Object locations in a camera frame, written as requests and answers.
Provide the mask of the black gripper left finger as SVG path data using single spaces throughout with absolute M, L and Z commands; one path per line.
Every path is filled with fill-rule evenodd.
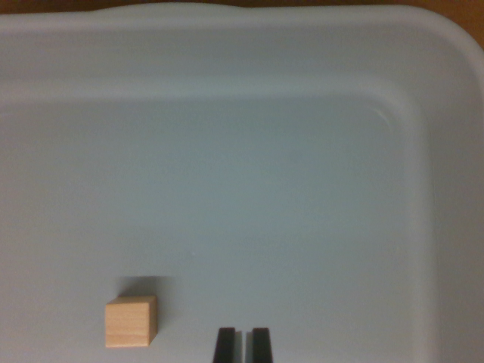
M 234 327 L 220 327 L 213 354 L 213 363 L 238 363 L 243 358 L 242 333 Z

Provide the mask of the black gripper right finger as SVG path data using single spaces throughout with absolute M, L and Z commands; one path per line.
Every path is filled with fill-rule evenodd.
M 267 327 L 255 327 L 246 334 L 246 363 L 273 363 L 270 330 Z

